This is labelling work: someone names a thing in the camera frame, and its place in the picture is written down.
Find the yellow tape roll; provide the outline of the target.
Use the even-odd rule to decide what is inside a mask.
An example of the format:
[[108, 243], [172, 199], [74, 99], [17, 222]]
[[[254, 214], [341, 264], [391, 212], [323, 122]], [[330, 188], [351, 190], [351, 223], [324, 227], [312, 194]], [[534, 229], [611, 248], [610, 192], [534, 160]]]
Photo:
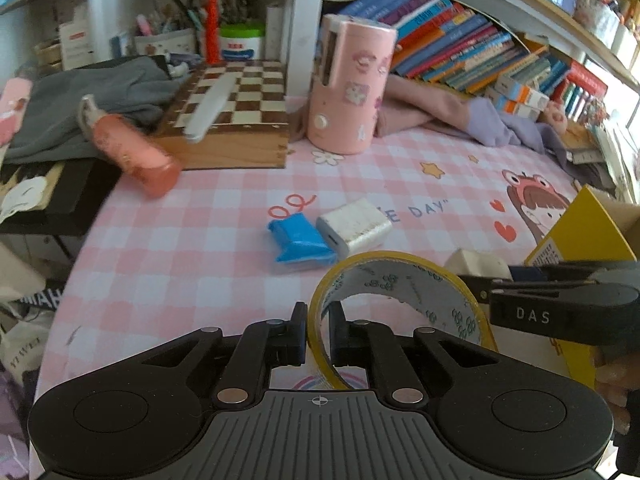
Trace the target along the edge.
[[323, 322], [338, 301], [405, 335], [419, 326], [496, 350], [487, 315], [456, 274], [406, 252], [376, 250], [351, 256], [326, 272], [308, 307], [307, 340], [320, 385], [345, 390], [348, 382], [326, 350]]

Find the blue wrapper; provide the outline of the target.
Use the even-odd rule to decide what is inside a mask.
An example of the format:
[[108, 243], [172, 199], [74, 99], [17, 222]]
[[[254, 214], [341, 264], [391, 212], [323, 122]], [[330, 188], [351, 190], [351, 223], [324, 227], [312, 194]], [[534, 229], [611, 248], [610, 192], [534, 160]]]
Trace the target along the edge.
[[271, 220], [268, 230], [280, 248], [277, 263], [333, 264], [337, 259], [336, 252], [301, 212]]

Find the large white power adapter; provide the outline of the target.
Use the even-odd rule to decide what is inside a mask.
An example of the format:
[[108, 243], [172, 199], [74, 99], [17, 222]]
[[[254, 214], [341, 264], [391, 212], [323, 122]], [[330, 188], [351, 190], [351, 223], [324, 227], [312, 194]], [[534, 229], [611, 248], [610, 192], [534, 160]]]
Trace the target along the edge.
[[360, 198], [319, 216], [316, 229], [343, 260], [382, 245], [393, 225], [371, 202]]

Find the beige soap block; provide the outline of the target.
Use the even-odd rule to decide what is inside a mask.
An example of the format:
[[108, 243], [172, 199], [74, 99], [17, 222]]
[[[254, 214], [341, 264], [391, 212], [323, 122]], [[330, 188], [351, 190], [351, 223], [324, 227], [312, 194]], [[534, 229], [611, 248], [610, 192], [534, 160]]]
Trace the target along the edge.
[[457, 275], [512, 280], [509, 266], [503, 258], [488, 252], [474, 252], [474, 250], [460, 248], [447, 259], [444, 268]]

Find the yellow cardboard box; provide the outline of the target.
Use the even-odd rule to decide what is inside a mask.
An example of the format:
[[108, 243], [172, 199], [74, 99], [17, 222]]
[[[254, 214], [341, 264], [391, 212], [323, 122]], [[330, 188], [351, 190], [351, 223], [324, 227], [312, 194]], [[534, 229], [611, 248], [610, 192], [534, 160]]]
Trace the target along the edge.
[[559, 341], [570, 377], [593, 387], [589, 353], [639, 345], [639, 208], [585, 188], [527, 262], [544, 279], [515, 295], [516, 326]]

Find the pink checked tablecloth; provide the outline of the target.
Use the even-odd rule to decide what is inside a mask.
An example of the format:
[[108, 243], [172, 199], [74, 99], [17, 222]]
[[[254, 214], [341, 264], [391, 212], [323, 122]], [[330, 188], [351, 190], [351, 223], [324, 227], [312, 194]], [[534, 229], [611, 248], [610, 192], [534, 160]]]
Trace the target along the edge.
[[443, 264], [460, 248], [521, 263], [536, 246], [504, 173], [572, 179], [528, 148], [486, 148], [417, 128], [338, 157], [295, 143], [282, 169], [187, 171], [159, 200], [122, 179], [82, 246], [58, 307], [38, 388], [206, 326], [241, 333], [310, 299], [323, 269], [281, 266], [274, 218], [315, 219], [366, 198], [392, 222], [387, 250]]

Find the orange white carton lower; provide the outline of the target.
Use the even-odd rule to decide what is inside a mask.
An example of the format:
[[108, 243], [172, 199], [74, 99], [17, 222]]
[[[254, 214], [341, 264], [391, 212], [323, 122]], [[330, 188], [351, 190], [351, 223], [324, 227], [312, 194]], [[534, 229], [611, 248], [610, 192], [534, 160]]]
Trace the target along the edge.
[[514, 116], [523, 117], [536, 122], [540, 111], [526, 104], [509, 100], [494, 88], [486, 88], [484, 97], [500, 112], [505, 112]]

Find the orange white carton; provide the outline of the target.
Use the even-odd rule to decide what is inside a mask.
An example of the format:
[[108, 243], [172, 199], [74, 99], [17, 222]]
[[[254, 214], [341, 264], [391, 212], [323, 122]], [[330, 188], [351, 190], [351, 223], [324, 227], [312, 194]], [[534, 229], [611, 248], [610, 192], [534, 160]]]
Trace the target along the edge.
[[494, 88], [486, 88], [484, 97], [500, 112], [505, 112], [514, 116], [523, 117], [536, 122], [540, 111], [526, 104], [509, 100]]
[[495, 89], [510, 101], [517, 102], [535, 110], [544, 110], [549, 97], [537, 89], [521, 84], [511, 76], [502, 74], [495, 82]]

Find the pink plush pig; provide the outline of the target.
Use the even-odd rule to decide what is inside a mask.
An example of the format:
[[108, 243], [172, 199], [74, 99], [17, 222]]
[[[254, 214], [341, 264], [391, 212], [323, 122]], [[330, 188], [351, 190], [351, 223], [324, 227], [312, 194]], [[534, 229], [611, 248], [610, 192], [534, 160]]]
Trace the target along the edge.
[[550, 100], [540, 112], [537, 122], [551, 126], [559, 136], [567, 132], [568, 119], [562, 103]]

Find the orange white carton upper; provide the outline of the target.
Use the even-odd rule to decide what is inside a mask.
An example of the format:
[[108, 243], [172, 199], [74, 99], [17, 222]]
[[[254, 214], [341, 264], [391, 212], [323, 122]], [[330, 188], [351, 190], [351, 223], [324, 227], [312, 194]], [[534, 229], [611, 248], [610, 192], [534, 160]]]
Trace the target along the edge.
[[511, 76], [502, 74], [495, 82], [495, 89], [510, 101], [517, 102], [535, 110], [544, 110], [549, 97], [537, 89], [521, 84]]

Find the pink liquid pump bottle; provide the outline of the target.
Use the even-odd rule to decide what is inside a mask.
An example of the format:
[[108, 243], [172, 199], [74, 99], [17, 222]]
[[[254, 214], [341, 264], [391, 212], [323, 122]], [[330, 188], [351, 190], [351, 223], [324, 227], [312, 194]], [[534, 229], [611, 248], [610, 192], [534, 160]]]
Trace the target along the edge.
[[122, 115], [99, 108], [93, 94], [81, 98], [77, 122], [84, 136], [149, 196], [162, 197], [177, 184], [180, 162]]

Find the pink purple cloth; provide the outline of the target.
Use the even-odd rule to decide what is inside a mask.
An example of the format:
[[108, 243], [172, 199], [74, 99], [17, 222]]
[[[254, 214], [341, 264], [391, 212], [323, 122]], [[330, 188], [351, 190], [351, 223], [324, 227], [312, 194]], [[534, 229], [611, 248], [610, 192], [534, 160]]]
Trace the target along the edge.
[[[307, 138], [308, 116], [309, 104], [290, 116], [292, 141]], [[374, 138], [419, 127], [472, 140], [488, 148], [524, 146], [554, 157], [561, 169], [580, 184], [594, 188], [602, 185], [599, 167], [575, 165], [567, 160], [567, 150], [551, 126], [500, 112], [486, 98], [463, 99], [442, 88], [388, 76]]]

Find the wooden chess board box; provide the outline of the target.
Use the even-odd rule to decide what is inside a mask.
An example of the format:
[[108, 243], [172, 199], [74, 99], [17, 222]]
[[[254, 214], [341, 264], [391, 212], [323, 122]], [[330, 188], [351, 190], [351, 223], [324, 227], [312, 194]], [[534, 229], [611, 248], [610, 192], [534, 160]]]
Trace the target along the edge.
[[[186, 129], [213, 103], [218, 79], [234, 78], [204, 138]], [[203, 65], [180, 88], [153, 139], [186, 169], [283, 168], [288, 152], [284, 68], [278, 61], [228, 61]]]

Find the pink cylindrical sticker container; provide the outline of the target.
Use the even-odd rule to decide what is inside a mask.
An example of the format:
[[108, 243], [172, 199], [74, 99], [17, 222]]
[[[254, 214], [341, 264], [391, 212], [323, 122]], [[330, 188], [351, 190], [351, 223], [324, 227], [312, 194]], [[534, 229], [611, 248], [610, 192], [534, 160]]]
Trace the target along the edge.
[[397, 32], [367, 18], [326, 14], [311, 85], [307, 138], [320, 150], [355, 155], [374, 137]]

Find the grey clothing pile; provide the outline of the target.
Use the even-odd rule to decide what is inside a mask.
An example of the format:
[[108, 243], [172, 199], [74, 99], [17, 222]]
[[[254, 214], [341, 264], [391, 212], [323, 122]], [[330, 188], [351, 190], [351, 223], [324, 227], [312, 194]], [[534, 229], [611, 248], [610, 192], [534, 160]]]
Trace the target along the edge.
[[96, 116], [119, 115], [150, 131], [184, 82], [148, 56], [40, 77], [4, 161], [23, 165], [97, 158], [100, 152], [90, 134]]

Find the pink glove on clothes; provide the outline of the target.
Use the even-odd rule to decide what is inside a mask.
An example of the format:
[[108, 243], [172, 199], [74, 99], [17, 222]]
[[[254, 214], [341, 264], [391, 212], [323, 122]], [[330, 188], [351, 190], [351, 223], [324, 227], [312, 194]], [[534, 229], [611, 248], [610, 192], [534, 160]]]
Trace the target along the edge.
[[26, 107], [32, 93], [32, 82], [24, 78], [12, 78], [6, 82], [0, 102], [0, 142], [10, 144], [21, 129]]

